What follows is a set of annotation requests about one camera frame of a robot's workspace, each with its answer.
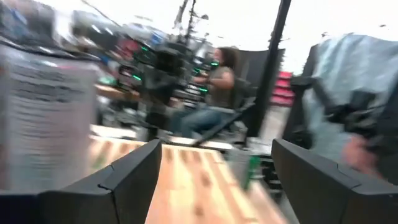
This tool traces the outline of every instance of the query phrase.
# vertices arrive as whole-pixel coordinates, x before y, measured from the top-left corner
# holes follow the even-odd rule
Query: green bottle
[[[260,165],[260,157],[258,155],[251,155],[248,163],[246,180],[243,183],[243,190],[249,190],[250,181],[254,174],[256,174],[257,168]]]

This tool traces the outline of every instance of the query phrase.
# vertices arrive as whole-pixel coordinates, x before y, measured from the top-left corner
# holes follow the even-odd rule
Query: green light
[[[136,80],[139,80],[139,81],[141,81],[141,78],[140,78],[140,77],[138,77],[137,75],[133,75],[132,77],[133,77],[133,78],[135,78]]]

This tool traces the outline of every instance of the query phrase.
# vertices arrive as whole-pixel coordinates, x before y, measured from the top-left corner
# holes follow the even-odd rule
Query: hand
[[[349,166],[368,175],[382,178],[377,170],[377,155],[367,151],[366,139],[354,135],[343,149],[343,158]]]
[[[195,77],[193,78],[193,82],[197,84],[205,84],[207,81],[207,78],[204,77]]]

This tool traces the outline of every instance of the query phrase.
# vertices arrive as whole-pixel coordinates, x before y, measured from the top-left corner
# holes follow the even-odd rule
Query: black strap
[[[311,47],[303,68],[303,73],[300,77],[312,77],[317,62],[317,47],[318,45]],[[294,100],[289,117],[287,118],[282,139],[310,149],[312,147],[312,135],[308,130],[308,123],[303,108],[303,96],[306,89],[295,89],[293,85],[291,86],[294,91]]]

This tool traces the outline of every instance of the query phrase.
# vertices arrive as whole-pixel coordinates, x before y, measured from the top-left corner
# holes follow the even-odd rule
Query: black backdrop
[[[278,69],[276,72],[279,73],[279,68],[282,63],[285,49],[279,49],[278,51]],[[239,62],[235,69],[235,74],[238,77],[246,76],[246,80],[249,81],[253,86],[259,86],[261,81],[262,72],[264,69],[264,63],[267,60],[268,50],[263,51],[246,51],[239,50]]]

